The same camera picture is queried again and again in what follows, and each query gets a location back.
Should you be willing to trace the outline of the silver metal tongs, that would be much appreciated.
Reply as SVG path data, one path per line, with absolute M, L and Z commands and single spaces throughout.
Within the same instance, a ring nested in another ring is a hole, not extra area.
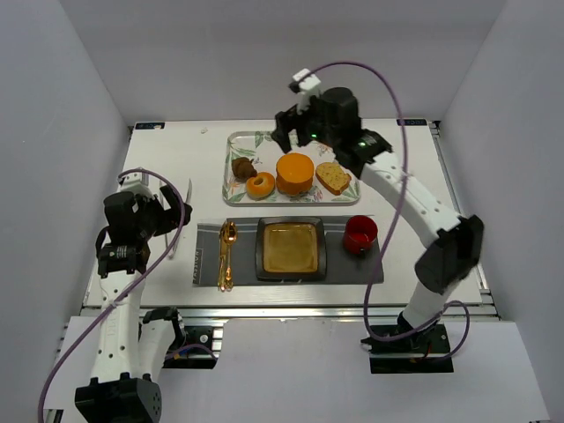
M 165 248 L 167 249 L 167 259 L 172 260 L 175 256 L 179 241 L 175 238 L 176 231 L 180 224 L 181 213 L 184 212 L 182 225 L 186 226 L 190 222 L 192 207 L 191 197 L 193 192 L 193 184 L 188 179 L 188 185 L 184 192 L 182 203 L 173 190 L 163 182 L 160 183 L 160 200 L 167 201 L 168 209 L 168 230 L 164 233 Z

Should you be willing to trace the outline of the orange glazed donut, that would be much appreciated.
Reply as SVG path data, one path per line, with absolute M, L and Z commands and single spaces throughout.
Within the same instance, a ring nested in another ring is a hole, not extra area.
M 246 181 L 246 193 L 253 200 L 269 196 L 275 189 L 275 178 L 268 172 L 260 172 Z

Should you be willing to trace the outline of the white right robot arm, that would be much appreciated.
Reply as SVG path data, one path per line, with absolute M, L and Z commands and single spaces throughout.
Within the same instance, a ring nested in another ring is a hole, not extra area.
M 300 146 L 320 141 L 329 146 L 339 165 L 394 206 L 398 217 L 413 229 L 425 248 L 415 264 L 418 278 L 412 297 L 397 319 L 405 336 L 435 323 L 452 292 L 479 263 L 484 224 L 472 215 L 464 218 L 438 199 L 415 177 L 405 160 L 377 132 L 363 128 L 359 104 L 352 91 L 326 91 L 290 85 L 300 97 L 290 109 L 275 116 L 272 134 L 283 152 L 292 149 L 290 132 Z

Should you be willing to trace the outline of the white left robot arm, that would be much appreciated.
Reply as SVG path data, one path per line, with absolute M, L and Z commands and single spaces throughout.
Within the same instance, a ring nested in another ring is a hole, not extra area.
M 139 314 L 149 241 L 187 225 L 191 208 L 168 185 L 153 195 L 138 183 L 122 186 L 103 204 L 108 224 L 96 257 L 108 316 L 100 322 L 90 381 L 76 388 L 74 404 L 88 422 L 158 422 L 160 369 L 185 334 L 174 307 Z

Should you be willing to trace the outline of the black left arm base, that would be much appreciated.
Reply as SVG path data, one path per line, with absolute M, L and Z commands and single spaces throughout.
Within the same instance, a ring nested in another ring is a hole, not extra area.
M 187 345 L 197 347 L 183 350 L 177 358 L 164 359 L 163 368 L 174 369 L 213 369 L 215 359 L 203 347 L 212 350 L 213 328 L 211 326 L 186 326 L 176 307 L 161 307 L 145 313 L 139 324 L 138 338 L 148 334 L 148 326 L 153 321 L 168 322 L 173 329 L 174 339 L 167 353 L 173 353 Z

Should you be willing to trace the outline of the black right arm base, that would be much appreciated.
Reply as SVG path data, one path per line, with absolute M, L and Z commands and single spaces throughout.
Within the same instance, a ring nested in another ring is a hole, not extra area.
M 446 328 L 436 324 L 422 335 L 384 343 L 371 337 L 360 345 L 368 352 L 373 375 L 451 374 L 454 366 Z

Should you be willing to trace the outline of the sliced loaf bread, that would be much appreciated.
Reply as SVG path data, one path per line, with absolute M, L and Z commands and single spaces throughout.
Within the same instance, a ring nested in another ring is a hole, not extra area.
M 317 180 L 333 195 L 340 196 L 348 188 L 351 176 L 338 164 L 324 162 L 315 169 Z

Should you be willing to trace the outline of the floral serving tray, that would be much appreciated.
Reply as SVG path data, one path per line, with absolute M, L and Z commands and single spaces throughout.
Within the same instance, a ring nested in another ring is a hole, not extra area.
M 332 150 L 311 141 L 284 153 L 266 131 L 240 131 L 226 141 L 222 197 L 232 206 L 350 205 L 360 200 L 360 182 L 341 167 Z

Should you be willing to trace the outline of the round orange cake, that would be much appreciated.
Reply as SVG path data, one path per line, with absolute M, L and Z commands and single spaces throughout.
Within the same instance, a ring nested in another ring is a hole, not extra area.
M 295 197 L 312 188 L 315 166 L 307 155 L 288 153 L 278 160 L 276 173 L 277 189 L 283 194 Z

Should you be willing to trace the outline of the gold spoon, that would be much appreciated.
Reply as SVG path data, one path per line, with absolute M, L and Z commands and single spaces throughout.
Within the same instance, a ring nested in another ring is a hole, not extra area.
M 233 271 L 232 271 L 232 248 L 236 243 L 238 237 L 238 230 L 233 221 L 227 222 L 227 227 L 224 235 L 224 243 L 226 244 L 226 274 L 224 287 L 226 291 L 233 289 Z

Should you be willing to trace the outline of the red cup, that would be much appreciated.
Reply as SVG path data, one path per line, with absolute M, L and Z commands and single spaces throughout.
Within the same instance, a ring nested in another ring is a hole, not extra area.
M 378 226 L 370 217 L 352 216 L 345 224 L 343 246 L 353 255 L 364 256 L 373 247 L 377 235 Z

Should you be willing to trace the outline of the square black ceramic plate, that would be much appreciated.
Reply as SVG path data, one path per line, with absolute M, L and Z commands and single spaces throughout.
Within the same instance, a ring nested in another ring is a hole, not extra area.
M 316 217 L 260 218 L 256 277 L 262 281 L 317 282 L 327 273 L 323 221 Z

